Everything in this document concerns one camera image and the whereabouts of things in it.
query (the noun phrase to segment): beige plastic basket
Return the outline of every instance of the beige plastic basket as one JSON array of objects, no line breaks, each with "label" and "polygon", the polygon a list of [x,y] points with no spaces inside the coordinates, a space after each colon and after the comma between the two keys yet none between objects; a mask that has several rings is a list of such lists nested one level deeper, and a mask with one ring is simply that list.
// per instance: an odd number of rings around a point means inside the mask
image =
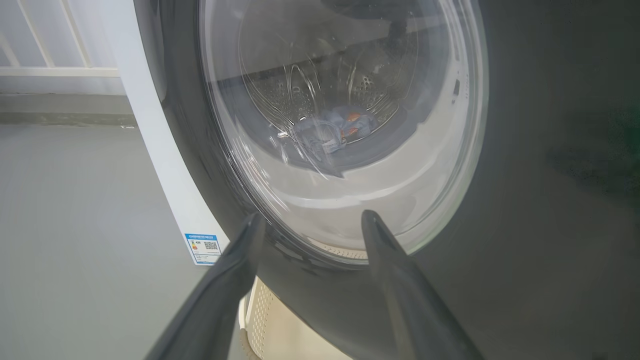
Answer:
[{"label": "beige plastic basket", "polygon": [[240,341],[249,360],[348,360],[303,323],[258,278],[238,309]]}]

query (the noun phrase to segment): washing machine door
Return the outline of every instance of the washing machine door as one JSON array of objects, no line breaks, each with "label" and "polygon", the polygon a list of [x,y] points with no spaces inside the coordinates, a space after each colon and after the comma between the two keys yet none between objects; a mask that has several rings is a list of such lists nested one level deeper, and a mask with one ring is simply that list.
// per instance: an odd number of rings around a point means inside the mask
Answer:
[{"label": "washing machine door", "polygon": [[393,359],[373,209],[487,359],[640,354],[638,5],[136,1],[191,177],[260,278],[355,359]]}]

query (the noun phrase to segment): gray-blue garment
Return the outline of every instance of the gray-blue garment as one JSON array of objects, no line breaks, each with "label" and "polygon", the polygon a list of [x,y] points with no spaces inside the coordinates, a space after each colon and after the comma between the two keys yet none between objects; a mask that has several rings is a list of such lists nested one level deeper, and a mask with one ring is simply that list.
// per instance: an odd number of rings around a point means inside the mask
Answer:
[{"label": "gray-blue garment", "polygon": [[363,138],[376,127],[373,114],[358,106],[339,106],[323,111],[319,118],[307,118],[294,125],[296,138],[317,160],[343,149],[350,140]]}]

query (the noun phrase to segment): floor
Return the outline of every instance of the floor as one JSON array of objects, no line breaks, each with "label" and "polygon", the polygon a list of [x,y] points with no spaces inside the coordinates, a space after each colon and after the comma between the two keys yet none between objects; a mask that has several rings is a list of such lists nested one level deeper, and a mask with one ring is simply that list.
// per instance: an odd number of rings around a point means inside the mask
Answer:
[{"label": "floor", "polygon": [[1,359],[143,359],[206,270],[137,129],[0,125]]}]

